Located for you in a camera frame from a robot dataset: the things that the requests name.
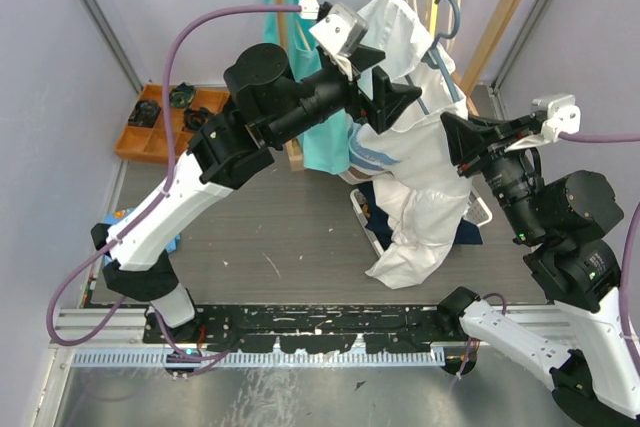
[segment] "gray floor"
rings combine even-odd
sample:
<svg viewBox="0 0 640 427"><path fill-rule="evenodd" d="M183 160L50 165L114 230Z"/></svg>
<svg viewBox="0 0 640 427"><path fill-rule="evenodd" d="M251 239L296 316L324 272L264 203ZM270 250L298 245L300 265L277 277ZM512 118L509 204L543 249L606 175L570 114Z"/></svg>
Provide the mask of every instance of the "gray floor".
<svg viewBox="0 0 640 427"><path fill-rule="evenodd" d="M477 106L491 115L485 99L478 96ZM165 170L130 163L118 207L136 206ZM544 303L522 262L527 250L511 243L484 182L475 184L494 213L482 229L485 244L454 246L420 286L394 291L366 276L376 256L352 211L352 187L325 173L293 173L284 154L187 227L172 263L200 303L437 303L460 285L501 292L512 303ZM100 279L94 301L116 297Z"/></svg>
<svg viewBox="0 0 640 427"><path fill-rule="evenodd" d="M453 388L452 379L438 367L218 369L188 382L151 369L72 369L55 425L577 426L491 348Z"/></svg>

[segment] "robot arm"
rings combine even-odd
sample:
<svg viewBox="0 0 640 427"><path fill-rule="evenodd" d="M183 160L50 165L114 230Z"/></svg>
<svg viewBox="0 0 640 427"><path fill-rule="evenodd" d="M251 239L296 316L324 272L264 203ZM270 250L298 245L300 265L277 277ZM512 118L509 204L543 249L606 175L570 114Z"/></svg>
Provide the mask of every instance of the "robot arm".
<svg viewBox="0 0 640 427"><path fill-rule="evenodd" d="M283 145L312 126L345 109L355 120L385 131L421 89L392 84L376 65L384 52L360 44L367 24L357 13L325 4L311 33L320 48L322 68L296 82L284 50L258 44L240 55L224 73L231 98L223 111L196 132L176 164L168 192L164 181L122 222L92 229L97 248L116 240L113 261L103 274L107 287L141 302L151 302L176 338L197 328L196 310L179 283L164 251L205 209L239 189L273 163L270 148ZM372 76L374 98L357 84L361 73ZM155 210L123 239L120 232L162 193Z"/></svg>
<svg viewBox="0 0 640 427"><path fill-rule="evenodd" d="M580 350L531 334L464 288L438 310L445 324L459 323L533 373L581 425L638 425L640 378L620 324L620 268L602 240L623 212L601 174L578 171L545 184L535 150L561 131L577 131L574 101L540 99L534 103L542 110L512 121L445 113L442 122L459 175L482 173L516 234L513 241L535 248L524 261L547 299L565 313ZM534 165L527 149L533 149Z"/></svg>

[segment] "purple cable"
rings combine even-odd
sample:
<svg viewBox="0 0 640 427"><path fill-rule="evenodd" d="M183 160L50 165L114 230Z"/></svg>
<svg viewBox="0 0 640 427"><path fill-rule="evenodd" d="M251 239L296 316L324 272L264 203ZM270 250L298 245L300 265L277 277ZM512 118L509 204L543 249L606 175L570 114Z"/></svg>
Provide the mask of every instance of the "purple cable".
<svg viewBox="0 0 640 427"><path fill-rule="evenodd" d="M228 7L226 9L219 9L213 12L209 12L208 14L203 15L202 17L198 17L196 20L187 25L182 32L178 35L178 37L173 41L171 47L169 47L169 54L167 55L167 61L164 66L164 72L162 74L162 105L165 107L170 105L169 102L169 88L171 82L171 68L173 67L173 61L176 58L176 54L178 53L178 49L187 36L193 32L195 29L200 27L202 24L209 22L210 20L218 19L220 17L226 17L228 15L235 14L252 14L252 13L261 13L261 12L300 12L301 7L299 5L246 5L246 6L238 6L238 7ZM171 125L171 113L170 109L164 108L162 109L162 115L164 117L164 125ZM173 131L172 129L165 129L167 135L167 145L173 145ZM173 177L175 175L175 166L176 166L176 157L173 149L169 149L168 155L168 166L167 166L167 178L162 187L164 192L169 192L171 189L171 185L173 184ZM162 202L165 196L163 193L159 193L151 203L142 211L139 215L137 215L130 223L127 225L122 231L120 231L119 239L122 240L132 229L134 229L140 222L142 222L153 210ZM88 269L91 264L100 259L104 254L106 254L113 246L117 244L118 240L114 239L111 242L108 242L104 247L91 255L87 260L82 262L78 267L76 267L65 279L60 283L60 285L56 288L51 300L49 301L49 305L47 307L46 314L46 325L47 332L49 333L49 337L58 345L63 347L75 347L77 345L83 344L84 342L91 340L95 337L98 332L100 332L104 326L111 320L113 315L116 313L116 310L122 305L124 302L124 297L118 299L118 301L113 305L111 310L107 313L104 319L87 335L81 337L79 339L67 340L61 338L55 329L54 325L54 316L55 309L58 300L62 296L64 290L73 282L73 280L78 277L85 269Z"/></svg>
<svg viewBox="0 0 640 427"><path fill-rule="evenodd" d="M487 300L491 297L498 297L500 299L500 301L502 302L502 315L505 315L507 313L507 299L505 298L505 296L497 292L491 292L490 294L482 297L482 300ZM462 372L464 372L464 368L467 366L467 363L469 363L469 354L471 354L471 346L473 345L474 340L475 339L473 337L469 337L469 340L467 340L467 350L465 350L464 358L462 360L462 364L460 365L460 369L458 369L456 378L461 378Z"/></svg>
<svg viewBox="0 0 640 427"><path fill-rule="evenodd" d="M621 142L640 142L638 134L618 134L618 135L588 135L588 134L565 134L559 136L562 140L570 142L580 142L582 144L618 144Z"/></svg>
<svg viewBox="0 0 640 427"><path fill-rule="evenodd" d="M216 359L214 359L212 362L210 362L209 364L205 365L204 367L202 367L202 368L200 368L198 370L194 370L193 372L189 372L187 374L187 377L188 378L192 378L192 377L197 377L198 375L206 374L210 370L213 370L213 368L216 365L218 365L218 363L221 362L222 359L224 359L230 353L231 352L229 352L229 351L225 351L225 352L220 352L219 354L216 354Z"/></svg>
<svg viewBox="0 0 640 427"><path fill-rule="evenodd" d="M571 142L581 142L587 144L616 144L619 142L640 142L638 134L621 134L621 135L568 135L560 134L561 139ZM631 218L627 238L624 242L624 251L622 254L622 267L620 278L620 297L618 300L618 308L620 309L620 323L622 324L622 333L625 335L625 342L629 354L633 360L633 365L638 374L640 374L640 354L636 348L636 344L631 338L631 319L629 318L629 279L631 278L631 257L633 253L633 244L638 231L638 223L640 223L640 203L636 206L636 210Z"/></svg>

